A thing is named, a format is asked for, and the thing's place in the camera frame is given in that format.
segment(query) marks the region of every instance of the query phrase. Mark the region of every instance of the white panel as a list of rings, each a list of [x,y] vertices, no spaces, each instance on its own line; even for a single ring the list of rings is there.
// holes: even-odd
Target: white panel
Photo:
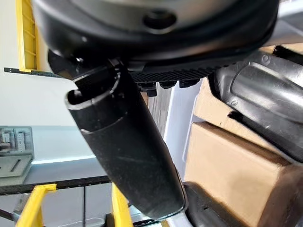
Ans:
[[[201,81],[188,88],[179,88],[179,83],[177,83],[171,91],[164,141],[169,148],[181,179],[184,178],[186,164],[182,157],[186,147],[194,102],[199,93]]]
[[[64,104],[67,92],[77,88],[72,81],[0,69],[0,84],[0,125],[75,125]]]
[[[0,0],[0,30],[0,68],[18,68],[15,0]]]

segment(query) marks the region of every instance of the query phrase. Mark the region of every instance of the white wall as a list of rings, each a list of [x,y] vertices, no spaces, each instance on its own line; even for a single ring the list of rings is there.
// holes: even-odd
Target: white wall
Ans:
[[[15,0],[0,1],[0,125],[74,126],[63,101],[73,82],[3,71],[18,68],[15,7]]]
[[[19,68],[15,6],[15,0],[0,1],[0,126],[32,126],[35,161],[92,156],[64,104],[73,82],[4,72]],[[40,50],[46,54],[43,42]],[[46,56],[41,59],[49,70]]]

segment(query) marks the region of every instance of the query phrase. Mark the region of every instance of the black cable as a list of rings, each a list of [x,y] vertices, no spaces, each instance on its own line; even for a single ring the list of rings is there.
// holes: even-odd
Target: black cable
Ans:
[[[0,217],[5,218],[10,221],[14,221],[13,214],[5,210],[0,210]]]
[[[86,186],[83,187],[83,227],[86,226]]]

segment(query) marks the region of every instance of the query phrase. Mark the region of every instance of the circular hole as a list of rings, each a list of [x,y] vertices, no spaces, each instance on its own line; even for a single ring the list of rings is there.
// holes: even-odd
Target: circular hole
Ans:
[[[147,28],[158,31],[171,28],[176,21],[176,15],[164,9],[154,9],[143,18],[143,23]]]

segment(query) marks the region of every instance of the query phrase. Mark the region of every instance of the screw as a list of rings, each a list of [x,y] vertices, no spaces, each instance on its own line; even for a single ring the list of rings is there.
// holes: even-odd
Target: screw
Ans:
[[[238,102],[236,100],[232,101],[232,105],[237,105],[237,104],[238,104]]]
[[[266,54],[262,56],[262,61],[264,64],[268,65],[270,63],[270,57]]]

